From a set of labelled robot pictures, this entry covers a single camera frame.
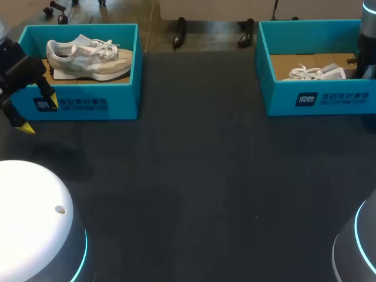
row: shoe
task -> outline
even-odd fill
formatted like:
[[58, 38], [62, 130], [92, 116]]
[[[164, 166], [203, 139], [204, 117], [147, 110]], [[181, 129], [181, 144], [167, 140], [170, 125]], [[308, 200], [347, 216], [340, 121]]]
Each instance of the shoe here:
[[299, 65], [301, 68], [292, 69], [288, 74], [290, 78], [284, 80], [314, 80], [319, 79], [320, 76], [323, 75], [321, 69], [319, 68], [307, 69], [302, 64]]
[[328, 65], [322, 69], [313, 68], [307, 69], [300, 64], [301, 68], [292, 69], [288, 74], [290, 78], [284, 80], [341, 80], [346, 79], [346, 74], [343, 68], [336, 64]]
[[104, 42], [79, 35], [74, 41], [47, 42], [47, 59], [56, 80], [92, 78], [116, 79], [132, 66], [132, 51], [118, 49], [111, 40]]

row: shoelace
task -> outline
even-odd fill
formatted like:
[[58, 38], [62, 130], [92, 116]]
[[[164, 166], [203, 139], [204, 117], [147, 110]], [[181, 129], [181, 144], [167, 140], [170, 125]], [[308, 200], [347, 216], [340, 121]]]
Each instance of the shoelace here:
[[323, 75], [321, 69], [313, 68], [307, 69], [302, 64], [299, 64], [301, 68], [292, 69], [291, 72], [288, 74], [290, 79], [295, 80], [312, 80], [312, 79], [321, 79], [321, 75]]
[[108, 40], [107, 42], [102, 41], [100, 39], [93, 39], [93, 42], [98, 43], [98, 46], [94, 49], [90, 55], [94, 55], [96, 53], [99, 54], [101, 58], [105, 58], [107, 61], [111, 60], [118, 55], [118, 47], [119, 45], [113, 44], [112, 40]]

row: teal box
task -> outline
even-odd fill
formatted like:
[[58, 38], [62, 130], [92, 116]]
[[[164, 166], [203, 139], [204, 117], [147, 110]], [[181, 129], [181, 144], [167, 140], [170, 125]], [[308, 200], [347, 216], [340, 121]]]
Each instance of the teal box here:
[[359, 20], [260, 22], [255, 60], [267, 114], [376, 113], [376, 79], [279, 81], [270, 59], [270, 55], [357, 53], [360, 24]]
[[103, 41], [111, 39], [119, 48], [133, 51], [129, 83], [52, 85], [59, 102], [55, 112], [37, 108], [40, 91], [36, 85], [29, 85], [12, 95], [15, 107], [27, 120], [137, 119], [142, 76], [142, 47], [137, 24], [27, 26], [19, 44], [29, 56], [46, 58], [48, 40], [70, 42], [80, 34]]

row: black table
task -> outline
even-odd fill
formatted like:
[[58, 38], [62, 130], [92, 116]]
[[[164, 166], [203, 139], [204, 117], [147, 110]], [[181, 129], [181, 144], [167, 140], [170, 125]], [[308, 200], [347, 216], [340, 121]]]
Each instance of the black table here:
[[1, 159], [66, 183], [100, 282], [335, 281], [335, 235], [376, 184], [372, 116], [267, 117], [250, 52], [147, 53], [140, 107], [35, 136], [0, 119]]

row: white dome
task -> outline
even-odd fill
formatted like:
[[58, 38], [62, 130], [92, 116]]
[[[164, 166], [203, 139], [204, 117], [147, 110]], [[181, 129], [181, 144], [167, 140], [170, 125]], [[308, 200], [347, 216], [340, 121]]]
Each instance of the white dome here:
[[25, 281], [59, 252], [73, 220], [73, 203], [48, 169], [0, 162], [0, 282]]

